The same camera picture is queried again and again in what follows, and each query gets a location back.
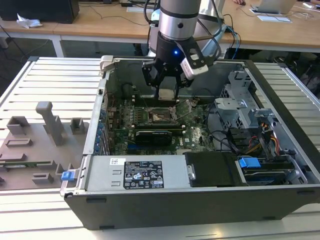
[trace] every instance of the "crumpled tissue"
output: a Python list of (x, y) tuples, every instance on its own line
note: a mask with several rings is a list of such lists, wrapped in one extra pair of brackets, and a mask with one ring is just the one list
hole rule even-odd
[(16, 21), (21, 27), (24, 27), (26, 29), (29, 29), (29, 28), (33, 28), (33, 27), (41, 27), (42, 24), (40, 23), (40, 20), (38, 19), (26, 19), (22, 16), (19, 16), (18, 15), (18, 20)]

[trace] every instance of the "computer case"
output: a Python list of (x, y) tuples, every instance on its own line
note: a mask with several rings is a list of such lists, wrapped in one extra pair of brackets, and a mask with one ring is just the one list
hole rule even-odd
[(42, 22), (72, 24), (78, 13), (78, 0), (0, 0), (0, 17), (4, 21), (15, 21), (19, 14)]

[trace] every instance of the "motherboard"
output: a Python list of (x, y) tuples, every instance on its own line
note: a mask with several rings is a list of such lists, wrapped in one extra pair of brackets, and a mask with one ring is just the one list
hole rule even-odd
[(107, 123), (112, 155), (182, 155), (214, 151), (206, 128), (209, 104), (154, 99), (111, 99)]

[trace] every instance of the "warning label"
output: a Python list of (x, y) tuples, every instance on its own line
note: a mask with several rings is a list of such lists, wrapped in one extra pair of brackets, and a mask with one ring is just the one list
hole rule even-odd
[(164, 175), (161, 161), (124, 162), (125, 189), (163, 189)]

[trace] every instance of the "white paper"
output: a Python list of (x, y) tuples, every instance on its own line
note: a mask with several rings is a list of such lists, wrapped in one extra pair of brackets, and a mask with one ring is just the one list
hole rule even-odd
[(110, 165), (125, 165), (125, 158), (110, 158)]
[(26, 29), (34, 28), (34, 27), (41, 27), (42, 24), (40, 23), (40, 20), (38, 19), (26, 19), (19, 14), (17, 14), (18, 20), (16, 21), (21, 27), (24, 27)]
[(257, 16), (261, 21), (276, 22), (276, 23), (291, 23), (287, 17), (274, 17), (274, 16)]

